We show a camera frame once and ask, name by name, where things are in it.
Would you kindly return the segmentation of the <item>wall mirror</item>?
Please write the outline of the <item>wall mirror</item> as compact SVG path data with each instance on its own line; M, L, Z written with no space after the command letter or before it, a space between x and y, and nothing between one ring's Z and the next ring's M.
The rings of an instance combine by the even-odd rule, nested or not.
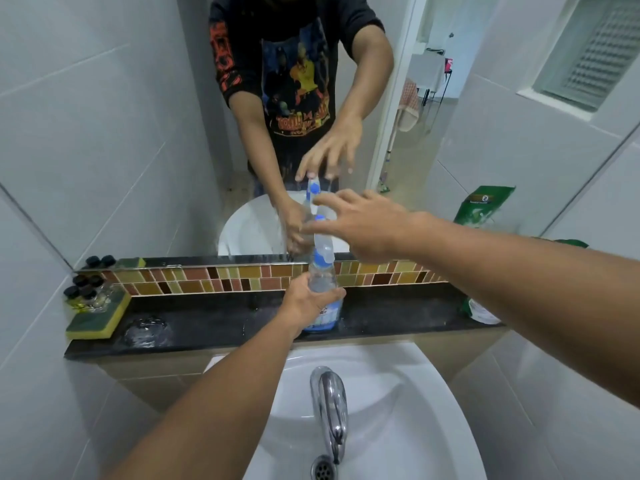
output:
M0 271L62 274L89 255L214 252L231 163L205 0L0 0ZM542 231L599 156L548 112L469 99L440 159L462 188L516 186L501 225ZM564 148L558 146L569 137Z

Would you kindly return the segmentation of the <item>chrome sink drain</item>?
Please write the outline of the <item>chrome sink drain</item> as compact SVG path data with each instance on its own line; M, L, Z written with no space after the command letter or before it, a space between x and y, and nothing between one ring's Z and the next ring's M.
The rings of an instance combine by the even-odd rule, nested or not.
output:
M310 480L339 480L337 465L331 457L325 454L316 457L310 468Z

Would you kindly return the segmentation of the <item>person's left hand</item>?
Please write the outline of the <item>person's left hand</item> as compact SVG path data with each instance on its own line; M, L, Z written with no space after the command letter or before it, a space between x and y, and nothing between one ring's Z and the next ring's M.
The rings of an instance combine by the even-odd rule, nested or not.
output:
M310 309L308 279L309 272L306 272L290 282L275 316L277 327L290 339L297 338L322 311Z

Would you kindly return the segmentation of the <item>green refill pouch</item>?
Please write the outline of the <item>green refill pouch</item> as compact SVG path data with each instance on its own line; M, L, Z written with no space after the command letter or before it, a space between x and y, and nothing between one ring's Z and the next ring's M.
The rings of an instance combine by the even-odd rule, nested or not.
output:
M578 239L556 239L553 240L557 243L567 244L578 248L587 249L589 245ZM501 320L489 312L484 306L480 305L479 302L472 298L466 298L461 306L462 312L474 320L475 322L479 322L485 325L499 325L501 324Z

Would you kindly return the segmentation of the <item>chrome faucet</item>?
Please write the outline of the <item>chrome faucet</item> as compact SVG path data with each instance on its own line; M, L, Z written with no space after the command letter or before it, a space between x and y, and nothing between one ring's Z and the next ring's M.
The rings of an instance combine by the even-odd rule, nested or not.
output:
M349 423L345 386L337 373L319 366L310 375L310 390L327 454L334 465L340 465L346 452Z

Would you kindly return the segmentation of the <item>yellow green sponge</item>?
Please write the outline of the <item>yellow green sponge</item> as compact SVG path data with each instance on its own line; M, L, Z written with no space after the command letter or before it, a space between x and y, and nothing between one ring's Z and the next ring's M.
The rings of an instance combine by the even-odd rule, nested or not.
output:
M111 302L98 312L79 312L66 328L68 340L109 339L131 302L131 295L117 290Z

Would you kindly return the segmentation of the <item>clear plastic dish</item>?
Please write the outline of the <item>clear plastic dish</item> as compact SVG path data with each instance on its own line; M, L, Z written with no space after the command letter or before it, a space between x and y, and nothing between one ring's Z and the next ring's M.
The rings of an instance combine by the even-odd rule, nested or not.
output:
M124 332L124 343L134 348L153 348L170 345L173 331L164 319L142 317L132 322Z

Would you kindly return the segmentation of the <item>white ceramic sink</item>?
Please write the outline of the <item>white ceramic sink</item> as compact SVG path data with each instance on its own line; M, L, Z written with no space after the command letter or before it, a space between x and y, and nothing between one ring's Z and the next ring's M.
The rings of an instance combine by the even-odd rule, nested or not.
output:
M339 480L487 480L452 392L411 342L297 347L243 480L310 480L327 453L310 375L326 366L346 389L348 438Z

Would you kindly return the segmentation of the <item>person's left forearm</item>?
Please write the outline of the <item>person's left forearm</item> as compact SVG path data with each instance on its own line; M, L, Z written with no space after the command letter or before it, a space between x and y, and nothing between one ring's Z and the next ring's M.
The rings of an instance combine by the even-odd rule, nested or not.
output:
M277 314L204 373L104 480L242 480L303 327Z

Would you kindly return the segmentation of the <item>clear spray bottle blue liquid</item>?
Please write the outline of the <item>clear spray bottle blue liquid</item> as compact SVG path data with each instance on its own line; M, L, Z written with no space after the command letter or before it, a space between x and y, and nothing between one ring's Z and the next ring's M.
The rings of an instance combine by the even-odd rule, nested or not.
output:
M338 288L334 267L333 241L329 235L314 234L314 249L308 267L308 288L315 293L325 293ZM343 299L325 306L316 320L305 329L307 333L330 331L340 320Z

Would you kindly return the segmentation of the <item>black stone ledge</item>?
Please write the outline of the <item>black stone ledge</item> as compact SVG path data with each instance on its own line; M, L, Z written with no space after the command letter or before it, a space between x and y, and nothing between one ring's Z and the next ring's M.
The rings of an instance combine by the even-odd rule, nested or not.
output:
M132 298L109 339L73 340L64 358L72 361L104 357L172 353L237 347L251 339L279 309L283 290ZM330 331L302 333L297 343L370 337L394 337L503 328L466 316L466 296L449 283L348 287L340 320ZM124 332L137 319L157 316L172 331L170 345L134 348Z

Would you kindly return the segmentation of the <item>person's right forearm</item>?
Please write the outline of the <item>person's right forearm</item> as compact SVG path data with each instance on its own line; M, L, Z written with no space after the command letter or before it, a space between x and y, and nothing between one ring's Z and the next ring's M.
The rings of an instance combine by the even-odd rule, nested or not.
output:
M411 213L412 259L640 409L640 260Z

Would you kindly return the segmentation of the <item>person's right hand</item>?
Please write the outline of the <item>person's right hand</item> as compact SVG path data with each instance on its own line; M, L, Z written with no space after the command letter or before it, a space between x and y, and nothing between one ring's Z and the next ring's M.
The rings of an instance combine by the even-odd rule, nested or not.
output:
M416 259L428 248L428 231L438 219L428 212L411 212L373 191L357 194L351 189L322 193L318 206L332 209L337 218L351 224L347 236L333 236L348 243L350 251L366 263Z

